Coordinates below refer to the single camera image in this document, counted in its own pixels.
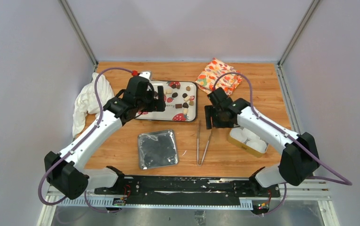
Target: orange patterned napkin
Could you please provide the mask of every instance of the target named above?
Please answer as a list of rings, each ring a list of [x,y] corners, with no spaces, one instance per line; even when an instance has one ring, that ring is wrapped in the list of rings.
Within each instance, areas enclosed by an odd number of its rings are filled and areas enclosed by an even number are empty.
[[[195,81],[200,89],[205,93],[210,94],[213,90],[213,85],[217,78],[227,72],[238,72],[234,67],[229,66],[222,61],[213,58],[212,61],[205,67],[205,69],[198,76]],[[239,75],[226,75],[216,84],[216,88],[222,87],[228,96],[233,94],[234,90],[242,81]]]

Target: red wire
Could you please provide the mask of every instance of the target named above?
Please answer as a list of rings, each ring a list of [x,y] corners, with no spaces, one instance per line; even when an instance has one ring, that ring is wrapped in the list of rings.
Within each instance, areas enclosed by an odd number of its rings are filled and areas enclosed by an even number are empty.
[[[269,192],[269,200],[267,202],[265,202],[265,205],[268,205],[271,201],[271,191],[268,190],[268,192]]]
[[[127,198],[128,198],[130,196],[130,193],[131,193],[131,187],[130,187],[130,185],[126,185],[126,186],[129,187],[129,193],[127,194]]]

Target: white tray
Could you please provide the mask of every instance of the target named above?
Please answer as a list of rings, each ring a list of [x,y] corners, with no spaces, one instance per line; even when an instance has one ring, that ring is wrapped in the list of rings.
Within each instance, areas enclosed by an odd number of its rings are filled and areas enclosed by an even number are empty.
[[[172,88],[171,85],[180,84],[180,88]],[[154,86],[154,90],[158,90],[158,86],[163,86],[165,90],[171,90],[172,93],[165,95],[166,108],[164,112],[145,112],[140,117],[137,117],[139,120],[157,120],[157,121],[187,121],[191,122],[196,119],[197,113],[197,85],[191,81],[151,81],[151,84]],[[177,93],[178,96],[172,98],[173,93]],[[190,106],[190,100],[187,102],[184,101],[183,94],[186,93],[187,96],[190,96],[190,99],[193,99],[194,105]],[[183,114],[182,108],[175,108],[176,104],[188,104],[188,113]]]

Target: metal tongs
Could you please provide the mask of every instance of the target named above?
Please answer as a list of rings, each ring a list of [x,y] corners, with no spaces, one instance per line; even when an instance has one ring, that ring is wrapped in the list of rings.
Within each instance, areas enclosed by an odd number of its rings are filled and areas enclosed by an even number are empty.
[[[202,163],[204,163],[206,151],[208,150],[208,146],[211,141],[213,129],[211,129],[211,134],[209,135],[208,142],[206,143],[206,147],[205,147],[204,155],[202,156],[201,164],[199,164],[199,136],[200,136],[200,133],[201,133],[201,120],[198,123],[198,128],[197,128],[197,132],[196,132],[196,164],[198,166],[202,166]]]

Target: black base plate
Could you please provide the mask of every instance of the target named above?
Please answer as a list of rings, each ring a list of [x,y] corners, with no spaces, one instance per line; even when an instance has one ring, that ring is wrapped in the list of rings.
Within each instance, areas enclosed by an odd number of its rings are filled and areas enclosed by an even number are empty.
[[[239,197],[254,195],[247,178],[160,177],[126,175],[131,186],[127,204],[159,205],[240,205]],[[272,197],[280,197],[277,185],[268,187]],[[117,194],[109,188],[98,188],[95,194]]]

